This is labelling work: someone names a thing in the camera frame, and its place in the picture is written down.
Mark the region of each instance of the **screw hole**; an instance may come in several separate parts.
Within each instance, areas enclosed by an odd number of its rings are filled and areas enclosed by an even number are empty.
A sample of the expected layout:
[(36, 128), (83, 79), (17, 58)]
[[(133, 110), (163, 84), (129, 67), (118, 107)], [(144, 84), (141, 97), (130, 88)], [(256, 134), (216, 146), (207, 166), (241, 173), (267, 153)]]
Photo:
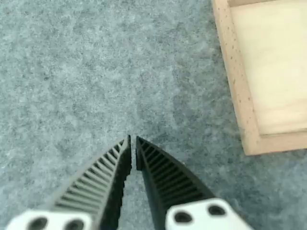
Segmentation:
[(42, 230), (46, 227), (47, 222), (48, 220), (45, 217), (36, 218), (30, 223), (28, 230)]
[(225, 215), (225, 210), (217, 205), (209, 207), (209, 213), (213, 216), (222, 216)]
[(177, 212), (175, 214), (175, 221), (177, 223), (190, 223), (192, 221), (192, 216), (186, 212)]
[(83, 221), (75, 219), (66, 225), (65, 230), (82, 230), (83, 227)]

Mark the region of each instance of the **plywood panel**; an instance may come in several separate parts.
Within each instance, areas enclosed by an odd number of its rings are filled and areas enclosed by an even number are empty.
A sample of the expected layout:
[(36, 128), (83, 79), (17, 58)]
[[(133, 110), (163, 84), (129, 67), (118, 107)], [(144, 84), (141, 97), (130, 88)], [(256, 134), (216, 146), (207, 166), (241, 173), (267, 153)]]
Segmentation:
[(307, 130), (307, 0), (231, 12), (260, 134)]

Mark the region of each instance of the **carpet floor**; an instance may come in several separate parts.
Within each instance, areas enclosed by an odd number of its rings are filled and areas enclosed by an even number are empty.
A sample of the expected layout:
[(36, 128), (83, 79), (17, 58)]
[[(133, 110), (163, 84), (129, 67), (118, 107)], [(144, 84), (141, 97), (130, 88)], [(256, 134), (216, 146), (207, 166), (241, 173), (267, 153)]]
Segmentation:
[[(256, 230), (307, 229), (307, 152), (244, 155), (208, 0), (2, 0), (0, 229), (127, 134)], [(119, 229), (153, 230), (133, 167)]]

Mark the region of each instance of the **wooden tray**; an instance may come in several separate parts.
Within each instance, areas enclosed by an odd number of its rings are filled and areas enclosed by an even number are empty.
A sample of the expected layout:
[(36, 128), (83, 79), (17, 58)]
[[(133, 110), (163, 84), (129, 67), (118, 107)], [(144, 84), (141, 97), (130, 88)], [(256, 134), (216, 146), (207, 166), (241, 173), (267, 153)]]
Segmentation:
[(307, 148), (307, 0), (213, 0), (247, 155)]

